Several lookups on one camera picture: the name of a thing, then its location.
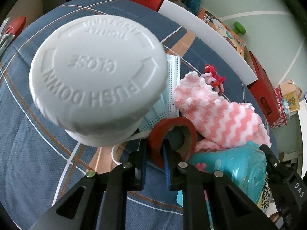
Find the white foam board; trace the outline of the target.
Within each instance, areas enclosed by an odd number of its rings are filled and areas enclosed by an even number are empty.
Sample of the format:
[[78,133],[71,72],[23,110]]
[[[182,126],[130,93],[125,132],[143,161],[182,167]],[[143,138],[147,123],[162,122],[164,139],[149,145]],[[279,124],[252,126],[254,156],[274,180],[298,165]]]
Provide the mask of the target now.
[[163,1],[158,13],[192,31],[232,68],[245,85],[257,80],[256,74],[244,58],[203,20],[169,0]]

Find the red pipe cleaner ornament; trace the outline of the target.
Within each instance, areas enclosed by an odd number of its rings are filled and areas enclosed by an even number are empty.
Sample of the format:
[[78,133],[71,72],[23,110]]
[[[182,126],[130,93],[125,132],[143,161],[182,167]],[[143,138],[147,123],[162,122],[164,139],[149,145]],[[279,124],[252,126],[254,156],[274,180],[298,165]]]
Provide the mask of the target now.
[[220,96],[225,91],[223,85],[226,81],[226,77],[219,76],[213,65],[205,64],[204,73],[201,74],[201,77],[203,77],[205,82],[210,85],[212,89]]

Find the pink white fuzzy sock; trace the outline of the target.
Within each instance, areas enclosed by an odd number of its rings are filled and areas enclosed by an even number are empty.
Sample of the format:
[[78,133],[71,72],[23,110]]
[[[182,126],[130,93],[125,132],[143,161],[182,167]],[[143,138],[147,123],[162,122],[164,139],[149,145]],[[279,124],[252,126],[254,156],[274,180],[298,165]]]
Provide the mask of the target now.
[[197,72],[189,72],[180,80],[173,99],[182,116],[203,136],[196,143],[195,152],[222,151],[248,142],[272,145],[251,103],[229,102]]

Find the yellow handled gift box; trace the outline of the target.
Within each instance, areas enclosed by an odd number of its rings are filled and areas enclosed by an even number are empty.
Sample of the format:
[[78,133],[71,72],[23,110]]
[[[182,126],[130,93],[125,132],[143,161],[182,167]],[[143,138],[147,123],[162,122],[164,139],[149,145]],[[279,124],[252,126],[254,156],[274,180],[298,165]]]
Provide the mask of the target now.
[[296,85],[293,80],[287,80],[279,85],[282,97],[286,99],[289,105],[290,113],[298,111],[300,109],[299,99],[302,94],[302,90]]

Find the green dumbbell toy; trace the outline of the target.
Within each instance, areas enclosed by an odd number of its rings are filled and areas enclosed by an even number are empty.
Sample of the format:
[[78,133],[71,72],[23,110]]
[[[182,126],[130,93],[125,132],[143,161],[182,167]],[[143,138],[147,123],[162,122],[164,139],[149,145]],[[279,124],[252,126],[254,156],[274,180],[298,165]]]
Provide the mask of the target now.
[[234,22],[234,27],[234,33],[242,35],[246,34],[246,29],[238,21]]

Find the black white patterned sock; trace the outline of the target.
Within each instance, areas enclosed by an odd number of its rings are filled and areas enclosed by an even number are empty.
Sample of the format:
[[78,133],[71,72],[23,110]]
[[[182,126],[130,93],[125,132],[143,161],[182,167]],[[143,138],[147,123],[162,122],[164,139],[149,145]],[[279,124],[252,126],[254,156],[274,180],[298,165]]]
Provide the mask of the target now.
[[269,208],[271,197],[272,197],[272,193],[270,190],[270,186],[268,184],[268,177],[265,177],[261,199],[259,201],[259,208],[261,210],[266,210]]

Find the white pill bottle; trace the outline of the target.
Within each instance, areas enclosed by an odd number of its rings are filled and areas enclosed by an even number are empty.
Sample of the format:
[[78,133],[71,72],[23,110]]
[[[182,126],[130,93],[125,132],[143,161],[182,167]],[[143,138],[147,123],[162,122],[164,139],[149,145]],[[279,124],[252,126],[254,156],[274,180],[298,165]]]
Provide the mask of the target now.
[[93,15],[55,30],[38,48],[29,88],[43,116],[87,146],[133,135],[167,85],[160,40],[120,16]]

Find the blue plaid tablecloth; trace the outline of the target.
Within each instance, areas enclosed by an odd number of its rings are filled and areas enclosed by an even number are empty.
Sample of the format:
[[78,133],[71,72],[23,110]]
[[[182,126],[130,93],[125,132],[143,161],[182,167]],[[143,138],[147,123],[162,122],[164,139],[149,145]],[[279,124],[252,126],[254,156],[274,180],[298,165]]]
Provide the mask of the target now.
[[[43,117],[29,90],[32,59],[54,30],[80,17],[109,14],[134,20],[153,32],[168,49],[187,32],[180,25],[129,0],[73,0],[28,25],[1,59],[1,203],[12,220],[29,229],[62,192],[75,185],[89,168],[94,147],[80,145],[65,130]],[[226,77],[225,97],[250,102],[269,131],[272,151],[277,143],[258,103],[236,73],[198,37],[181,58],[181,78],[205,63]],[[77,151],[68,164],[73,150]],[[127,194],[126,229],[183,229],[183,209],[170,192],[164,170],[147,163],[145,188]]]

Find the teal toy box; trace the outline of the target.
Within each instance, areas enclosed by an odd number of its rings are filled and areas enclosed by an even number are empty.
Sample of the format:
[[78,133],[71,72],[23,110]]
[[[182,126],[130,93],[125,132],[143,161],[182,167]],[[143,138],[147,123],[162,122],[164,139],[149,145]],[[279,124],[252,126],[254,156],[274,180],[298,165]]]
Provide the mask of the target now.
[[266,173],[266,157],[257,145],[248,143],[226,151],[198,153],[188,163],[202,172],[223,172],[257,206]]

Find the smartphone on red holder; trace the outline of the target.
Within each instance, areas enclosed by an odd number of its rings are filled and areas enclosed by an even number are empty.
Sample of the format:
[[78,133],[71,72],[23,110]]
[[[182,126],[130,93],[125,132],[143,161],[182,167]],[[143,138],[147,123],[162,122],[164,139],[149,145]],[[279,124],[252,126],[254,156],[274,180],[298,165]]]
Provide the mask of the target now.
[[17,19],[11,20],[6,18],[1,25],[1,44],[0,44],[0,56],[3,55],[8,46],[14,41],[14,39],[20,35],[26,24],[26,17],[21,16]]

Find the red cardboard box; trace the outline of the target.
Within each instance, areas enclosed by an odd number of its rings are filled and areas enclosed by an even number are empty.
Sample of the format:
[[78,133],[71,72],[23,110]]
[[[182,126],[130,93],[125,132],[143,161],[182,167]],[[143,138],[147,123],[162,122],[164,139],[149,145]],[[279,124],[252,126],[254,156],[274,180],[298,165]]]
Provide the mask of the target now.
[[272,126],[279,119],[279,107],[274,87],[257,58],[251,51],[247,52],[247,62],[257,76],[257,80],[248,85],[268,124]]

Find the blue face mask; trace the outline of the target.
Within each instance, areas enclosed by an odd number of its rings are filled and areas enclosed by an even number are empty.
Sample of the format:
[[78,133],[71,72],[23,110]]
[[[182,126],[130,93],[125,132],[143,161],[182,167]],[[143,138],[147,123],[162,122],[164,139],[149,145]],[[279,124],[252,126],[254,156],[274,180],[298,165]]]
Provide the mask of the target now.
[[164,118],[179,117],[179,110],[173,102],[173,94],[181,79],[181,59],[179,56],[167,55],[167,61],[169,64],[169,76],[166,88],[160,95],[160,99],[142,119],[138,127],[140,133],[127,138],[126,142],[148,137],[153,127]]

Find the red white patterned tin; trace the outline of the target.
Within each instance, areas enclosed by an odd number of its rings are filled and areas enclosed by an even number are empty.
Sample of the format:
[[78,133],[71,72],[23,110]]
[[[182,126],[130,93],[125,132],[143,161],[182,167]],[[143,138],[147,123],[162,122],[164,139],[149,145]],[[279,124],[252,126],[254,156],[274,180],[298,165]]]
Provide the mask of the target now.
[[273,124],[271,124],[272,129],[287,126],[287,118],[283,108],[281,92],[279,88],[275,88],[274,91],[277,99],[279,118]]

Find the red tape roll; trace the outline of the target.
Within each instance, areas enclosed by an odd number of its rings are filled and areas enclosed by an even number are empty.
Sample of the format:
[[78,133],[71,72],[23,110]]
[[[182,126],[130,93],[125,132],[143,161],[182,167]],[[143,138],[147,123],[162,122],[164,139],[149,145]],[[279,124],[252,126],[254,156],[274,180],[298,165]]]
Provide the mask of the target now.
[[148,142],[151,147],[151,160],[160,168],[164,167],[162,157],[163,140],[169,140],[171,150],[180,154],[182,160],[191,157],[196,142],[197,131],[193,123],[185,117],[164,118],[151,130]]

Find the orange picture book box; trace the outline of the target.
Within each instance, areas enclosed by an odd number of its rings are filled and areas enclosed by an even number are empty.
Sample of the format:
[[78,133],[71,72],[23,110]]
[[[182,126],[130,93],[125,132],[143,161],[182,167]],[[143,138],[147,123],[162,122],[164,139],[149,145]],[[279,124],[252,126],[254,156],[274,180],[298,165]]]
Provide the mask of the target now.
[[245,54],[245,42],[239,37],[240,34],[234,33],[224,22],[205,9],[201,9],[198,18],[204,21],[211,28],[216,30],[242,57]]

